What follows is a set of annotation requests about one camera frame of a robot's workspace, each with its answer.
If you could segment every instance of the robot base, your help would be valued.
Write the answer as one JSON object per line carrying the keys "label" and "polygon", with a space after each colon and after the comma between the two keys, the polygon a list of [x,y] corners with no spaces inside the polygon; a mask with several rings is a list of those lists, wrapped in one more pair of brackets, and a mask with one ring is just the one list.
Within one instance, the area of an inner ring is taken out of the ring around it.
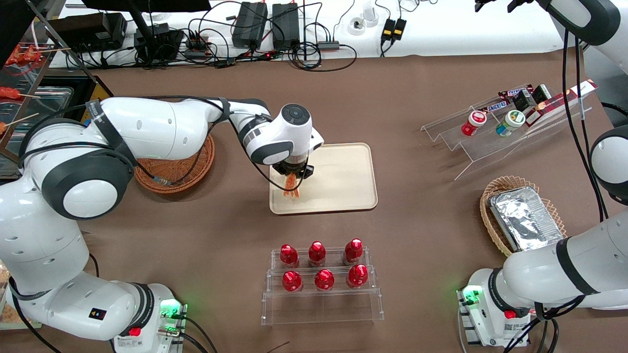
{"label": "robot base", "polygon": [[[522,318],[507,319],[495,305],[489,293],[489,276],[493,270],[476,271],[469,283],[457,291],[463,328],[469,345],[506,347],[511,339],[521,333],[521,328],[530,322],[530,314]],[[516,347],[528,345],[525,337]]]}
{"label": "robot base", "polygon": [[187,305],[181,305],[174,299],[172,292],[164,285],[151,284],[148,287],[154,294],[151,318],[141,329],[139,336],[115,336],[112,341],[116,353],[182,353],[182,338],[160,335],[158,330],[170,328],[184,331],[185,320],[167,318],[164,314],[184,315]]}

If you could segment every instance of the foil-covered container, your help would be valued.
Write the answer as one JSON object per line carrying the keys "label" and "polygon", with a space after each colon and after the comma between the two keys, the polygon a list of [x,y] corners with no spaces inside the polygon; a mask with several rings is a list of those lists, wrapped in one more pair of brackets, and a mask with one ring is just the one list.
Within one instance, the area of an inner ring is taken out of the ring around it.
{"label": "foil-covered container", "polygon": [[538,249],[563,238],[556,222],[532,187],[494,195],[490,210],[514,251]]}

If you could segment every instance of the red bottle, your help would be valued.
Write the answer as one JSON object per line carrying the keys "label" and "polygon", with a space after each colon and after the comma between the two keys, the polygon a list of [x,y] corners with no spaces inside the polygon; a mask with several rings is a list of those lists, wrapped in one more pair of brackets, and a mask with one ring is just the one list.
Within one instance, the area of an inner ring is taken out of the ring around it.
{"label": "red bottle", "polygon": [[281,246],[281,254],[279,255],[279,258],[283,265],[287,268],[299,267],[299,254],[296,252],[295,248],[288,244]]}
{"label": "red bottle", "polygon": [[308,254],[310,255],[310,265],[314,267],[323,267],[325,265],[326,250],[320,241],[315,241],[310,246]]}
{"label": "red bottle", "polygon": [[369,280],[369,269],[364,264],[357,264],[349,269],[347,274],[347,286],[349,288],[360,288]]}
{"label": "red bottle", "polygon": [[345,255],[343,256],[342,261],[347,266],[357,264],[358,261],[360,261],[362,252],[363,252],[362,241],[358,238],[355,238],[352,241],[350,241],[347,244],[347,246],[345,246]]}
{"label": "red bottle", "polygon": [[322,269],[314,276],[314,284],[320,291],[331,290],[334,282],[333,273],[328,269]]}
{"label": "red bottle", "polygon": [[303,280],[301,279],[299,272],[296,271],[288,271],[284,273],[283,278],[281,279],[281,284],[288,292],[296,292],[303,289]]}

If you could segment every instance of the green indicator light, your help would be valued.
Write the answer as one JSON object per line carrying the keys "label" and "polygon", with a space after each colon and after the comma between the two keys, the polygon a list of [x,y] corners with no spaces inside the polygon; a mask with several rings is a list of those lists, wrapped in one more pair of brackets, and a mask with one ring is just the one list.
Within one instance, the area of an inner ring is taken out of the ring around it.
{"label": "green indicator light", "polygon": [[160,304],[160,312],[162,315],[176,314],[181,310],[181,303],[176,299],[162,300]]}
{"label": "green indicator light", "polygon": [[482,287],[480,286],[466,286],[462,290],[462,295],[465,297],[465,299],[475,304],[480,302],[480,298],[478,297],[481,294],[482,294]]}

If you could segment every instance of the white table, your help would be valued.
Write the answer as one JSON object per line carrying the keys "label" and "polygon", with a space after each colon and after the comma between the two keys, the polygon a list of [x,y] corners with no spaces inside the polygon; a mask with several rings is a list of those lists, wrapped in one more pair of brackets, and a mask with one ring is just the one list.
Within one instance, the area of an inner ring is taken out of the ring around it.
{"label": "white table", "polygon": [[[349,33],[347,27],[353,17],[362,13],[362,5],[369,0],[355,0],[353,8],[342,18],[337,26],[335,39],[341,44],[354,47],[359,57],[378,57],[380,54],[380,36],[387,18],[386,10],[377,9],[379,22],[377,26],[366,28],[366,31],[354,36]],[[269,14],[272,13],[273,3],[287,3],[288,0],[268,0]],[[306,0],[307,4],[315,3],[316,0]],[[318,22],[333,31],[334,25],[342,13],[344,13],[352,3],[352,0],[320,0],[323,3]],[[506,6],[510,0],[497,0],[482,8],[479,13],[474,12],[474,2],[472,0],[438,0],[436,4],[421,2],[419,8],[412,12],[403,12],[403,19],[408,21],[401,41],[397,41],[386,53],[387,57],[402,57],[406,55],[440,56],[440,55],[485,55],[485,54],[514,54],[514,53],[545,53],[558,50],[562,47],[562,39],[556,30],[549,14],[541,9],[536,3],[525,4],[517,8],[513,13],[506,12]],[[68,0],[64,6],[60,18],[75,16],[80,14],[90,14],[96,12],[86,8],[68,8],[68,4],[82,4],[80,0]],[[378,4],[386,6],[392,12],[392,19],[399,16],[397,0],[378,0]],[[402,0],[405,8],[414,7],[412,1]],[[225,18],[238,14],[239,5],[225,3],[217,6],[206,16],[219,22],[226,21]],[[314,4],[306,7],[306,22],[314,22],[318,10],[318,5]],[[202,17],[204,12],[198,13],[171,13],[165,14],[166,19],[155,21],[155,23],[167,22],[171,28],[187,28],[188,22],[193,18]],[[128,20],[131,19],[129,13],[123,13]],[[198,22],[192,23],[193,28],[198,28]],[[267,22],[266,31],[270,30],[271,24]],[[230,27],[222,24],[210,22],[201,23],[202,28],[213,28],[220,31],[226,38],[229,45],[229,55],[234,56],[245,52],[245,49],[236,49],[232,46]],[[136,26],[133,22],[128,23],[124,47],[133,45],[133,33]],[[216,33],[206,31],[209,40],[215,43],[221,57],[227,54],[227,45]],[[313,41],[314,26],[309,26],[306,32],[308,41]],[[273,36],[269,35],[262,43],[261,51],[272,49]],[[324,40],[323,31],[319,30],[319,40]],[[108,59],[110,65],[133,62],[134,50],[116,53]],[[100,53],[94,53],[96,59],[100,58]],[[340,50],[338,52],[325,52],[323,58],[350,58],[353,52],[350,50]],[[85,61],[92,62],[88,55],[84,55]],[[65,68],[65,55],[58,53],[52,61],[51,67]]]}

